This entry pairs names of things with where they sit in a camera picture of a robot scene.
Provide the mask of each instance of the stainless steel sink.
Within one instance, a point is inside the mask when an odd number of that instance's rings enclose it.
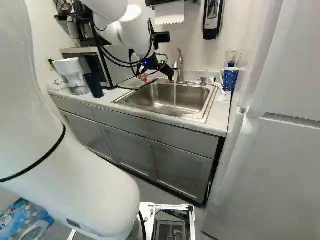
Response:
[[[168,83],[168,80],[158,79],[140,90],[129,92],[113,103],[173,117],[203,119],[216,92],[214,86],[177,84],[175,102],[175,85]]]

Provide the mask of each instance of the blue travel mug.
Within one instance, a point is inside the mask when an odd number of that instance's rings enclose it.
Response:
[[[233,91],[235,89],[239,70],[238,67],[227,67],[221,70],[224,91]]]

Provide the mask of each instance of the running water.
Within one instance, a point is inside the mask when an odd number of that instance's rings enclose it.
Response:
[[[177,106],[177,80],[174,80],[174,107]]]

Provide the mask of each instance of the cabinet door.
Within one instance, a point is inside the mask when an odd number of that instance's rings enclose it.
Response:
[[[107,140],[104,138],[97,122],[65,111],[60,112],[68,122],[75,137],[80,143],[96,152],[98,155],[115,162],[111,148],[108,145]]]
[[[158,183],[202,203],[213,160],[157,142],[152,151]]]
[[[154,156],[148,139],[103,124],[100,127],[120,165],[149,179],[156,179]]]

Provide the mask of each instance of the microwave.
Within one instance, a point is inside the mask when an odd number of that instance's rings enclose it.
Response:
[[[129,62],[130,47],[125,45],[104,47],[118,59]],[[60,49],[60,53],[64,59],[79,58],[84,74],[95,73],[100,78],[103,88],[115,87],[134,77],[131,68],[120,67],[110,62],[96,46],[64,48]],[[133,62],[138,60],[137,56],[132,56]]]

